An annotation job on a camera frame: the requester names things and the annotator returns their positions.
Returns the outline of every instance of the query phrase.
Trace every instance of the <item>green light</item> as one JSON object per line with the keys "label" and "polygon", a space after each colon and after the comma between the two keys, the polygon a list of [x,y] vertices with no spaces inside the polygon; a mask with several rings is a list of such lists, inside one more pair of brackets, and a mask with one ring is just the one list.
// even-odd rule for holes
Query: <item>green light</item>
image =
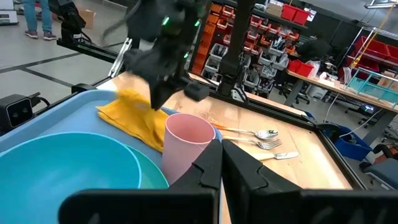
{"label": "green light", "polygon": [[170,20],[169,17],[164,18],[162,26],[166,25],[168,23],[168,21]]}

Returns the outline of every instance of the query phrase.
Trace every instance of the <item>teal bowl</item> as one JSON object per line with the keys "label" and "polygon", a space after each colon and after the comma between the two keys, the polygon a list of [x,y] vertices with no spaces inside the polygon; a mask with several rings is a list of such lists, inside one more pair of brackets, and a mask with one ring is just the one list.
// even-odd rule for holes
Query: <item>teal bowl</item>
{"label": "teal bowl", "polygon": [[141,167],[120,142],[60,133],[24,142],[0,156],[0,223],[57,223],[59,206],[83,189],[138,189]]}
{"label": "teal bowl", "polygon": [[169,187],[167,179],[162,171],[142,152],[127,146],[138,159],[141,166],[141,189],[166,189]]}

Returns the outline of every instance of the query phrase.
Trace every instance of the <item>jeans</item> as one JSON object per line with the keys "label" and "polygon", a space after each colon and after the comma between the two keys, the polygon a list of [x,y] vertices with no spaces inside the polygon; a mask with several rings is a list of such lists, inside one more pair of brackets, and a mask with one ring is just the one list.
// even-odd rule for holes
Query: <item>jeans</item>
{"label": "jeans", "polygon": [[[28,30],[37,30],[35,0],[23,0],[24,14]],[[43,32],[51,32],[52,14],[49,8],[49,0],[40,0],[40,7],[42,8],[42,23]]]}

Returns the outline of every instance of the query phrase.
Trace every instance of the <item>silver utensil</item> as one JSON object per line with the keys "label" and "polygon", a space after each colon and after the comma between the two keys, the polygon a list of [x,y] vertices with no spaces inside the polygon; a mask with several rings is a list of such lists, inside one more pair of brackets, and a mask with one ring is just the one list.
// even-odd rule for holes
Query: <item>silver utensil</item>
{"label": "silver utensil", "polygon": [[258,141],[254,141],[251,139],[246,139],[246,138],[237,138],[237,137],[230,137],[230,136],[224,136],[223,139],[226,140],[235,140],[235,141],[247,141],[247,142],[251,142],[256,144],[258,147],[260,147],[261,149],[273,149],[277,146],[280,146],[282,144],[282,141],[280,139],[273,141],[273,142],[258,142]]}
{"label": "silver utensil", "polygon": [[249,130],[243,130],[243,129],[238,129],[238,128],[228,128],[219,124],[214,124],[212,123],[213,126],[220,130],[226,130],[226,131],[236,131],[240,133],[250,133],[255,135],[255,137],[263,140],[271,139],[274,138],[278,135],[278,131],[276,130],[260,130],[260,131],[249,131]]}
{"label": "silver utensil", "polygon": [[267,159],[291,159],[299,156],[299,152],[282,152],[282,153],[276,153],[273,154],[271,152],[265,152],[265,153],[250,153],[252,157],[256,158],[258,161],[264,161]]}

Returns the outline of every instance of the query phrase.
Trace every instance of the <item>wall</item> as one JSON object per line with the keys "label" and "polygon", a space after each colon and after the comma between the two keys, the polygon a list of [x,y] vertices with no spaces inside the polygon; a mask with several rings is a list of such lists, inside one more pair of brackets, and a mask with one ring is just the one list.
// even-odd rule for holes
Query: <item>wall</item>
{"label": "wall", "polygon": [[[350,19],[356,19],[370,26],[379,27],[388,9],[366,9],[364,5],[371,0],[302,0],[314,6],[333,11]],[[393,9],[383,29],[398,33],[398,9]]]}

